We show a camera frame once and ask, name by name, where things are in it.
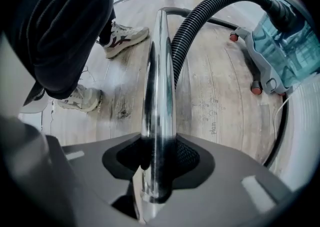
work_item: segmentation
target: wooden floor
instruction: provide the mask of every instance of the wooden floor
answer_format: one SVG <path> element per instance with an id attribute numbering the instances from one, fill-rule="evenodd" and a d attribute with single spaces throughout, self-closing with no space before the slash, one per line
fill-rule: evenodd
<path id="1" fill-rule="evenodd" d="M 116 21 L 148 26 L 152 34 L 158 9 L 192 9 L 201 1 L 125 0 L 114 6 Z M 252 28 L 233 6 L 215 17 Z M 168 17 L 171 39 L 182 21 L 180 16 Z M 196 36 L 176 89 L 177 132 L 233 147 L 262 163 L 274 142 L 272 116 L 281 98 L 251 93 L 244 43 L 231 42 L 229 34 L 230 30 L 207 23 Z M 148 38 L 113 60 L 95 44 L 79 83 L 103 91 L 100 108 L 84 113 L 62 109 L 51 100 L 42 114 L 44 133 L 72 145 L 140 132 L 149 43 Z"/>

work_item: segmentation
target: person's leg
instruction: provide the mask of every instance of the person's leg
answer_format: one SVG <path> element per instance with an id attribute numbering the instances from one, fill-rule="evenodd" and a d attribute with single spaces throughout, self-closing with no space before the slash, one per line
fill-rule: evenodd
<path id="1" fill-rule="evenodd" d="M 113 0 L 22 0 L 5 33 L 36 81 L 65 99 L 112 11 Z"/>
<path id="2" fill-rule="evenodd" d="M 99 42 L 101 44 L 108 44 L 111 37 L 111 29 L 112 29 L 112 21 L 116 18 L 116 13 L 112 10 L 112 13 L 109 17 L 109 20 L 106 22 L 105 26 L 103 27 L 102 31 L 99 34 Z"/>

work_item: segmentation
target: person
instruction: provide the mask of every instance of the person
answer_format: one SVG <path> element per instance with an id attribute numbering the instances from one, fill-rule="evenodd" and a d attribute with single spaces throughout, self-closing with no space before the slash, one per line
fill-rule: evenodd
<path id="1" fill-rule="evenodd" d="M 114 0 L 8 0 L 4 32 L 36 80 L 25 105 L 45 93 L 65 109 L 94 110 L 101 91 L 78 84 L 98 42 L 106 58 L 147 38 L 147 27 L 117 24 Z"/>

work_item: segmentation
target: black corrugated hose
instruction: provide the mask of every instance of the black corrugated hose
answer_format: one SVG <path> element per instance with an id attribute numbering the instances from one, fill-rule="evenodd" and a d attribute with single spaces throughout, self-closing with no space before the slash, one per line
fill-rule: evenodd
<path id="1" fill-rule="evenodd" d="M 282 97 L 283 102 L 285 102 L 287 100 L 287 98 L 288 98 L 287 94 L 284 94 L 284 96 Z M 289 117 L 289 100 L 283 106 L 279 131 L 278 131 L 278 135 L 276 137 L 276 140 L 274 142 L 273 148 L 272 148 L 268 158 L 263 163 L 263 165 L 268 169 L 274 163 L 274 161 L 280 151 L 281 145 L 284 141 L 285 132 L 286 132 L 287 123 L 288 123 L 288 117 Z"/>
<path id="2" fill-rule="evenodd" d="M 174 74 L 174 86 L 177 86 L 179 75 L 186 59 L 189 48 L 194 41 L 197 33 L 202 26 L 209 21 L 210 23 L 217 24 L 218 19 L 211 18 L 215 13 L 224 7 L 239 1 L 249 1 L 261 6 L 263 10 L 269 15 L 271 22 L 278 30 L 287 30 L 294 25 L 295 16 L 287 9 L 286 6 L 277 2 L 276 0 L 204 0 L 196 6 L 188 15 L 179 27 L 171 43 L 172 50 L 172 63 Z M 224 25 L 224 22 L 218 23 L 219 25 L 226 26 L 227 28 L 234 29 L 235 26 Z M 283 101 L 287 99 L 287 95 L 283 96 Z M 278 136 L 274 142 L 274 146 L 270 155 L 263 164 L 265 167 L 270 168 L 276 159 L 282 142 L 284 140 L 287 122 L 289 115 L 289 102 L 283 106 L 282 116 L 278 131 Z"/>

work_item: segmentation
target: caster wheel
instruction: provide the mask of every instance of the caster wheel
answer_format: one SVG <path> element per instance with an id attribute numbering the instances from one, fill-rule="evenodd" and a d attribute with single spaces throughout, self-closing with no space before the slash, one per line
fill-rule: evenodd
<path id="1" fill-rule="evenodd" d="M 239 36 L 237 34 L 231 34 L 230 35 L 230 40 L 233 42 L 238 41 Z"/>
<path id="2" fill-rule="evenodd" d="M 253 94 L 257 95 L 257 96 L 258 96 L 258 95 L 261 95 L 261 93 L 262 93 L 262 87 L 261 87 L 259 81 L 254 80 L 254 81 L 252 82 L 251 92 L 252 92 Z"/>

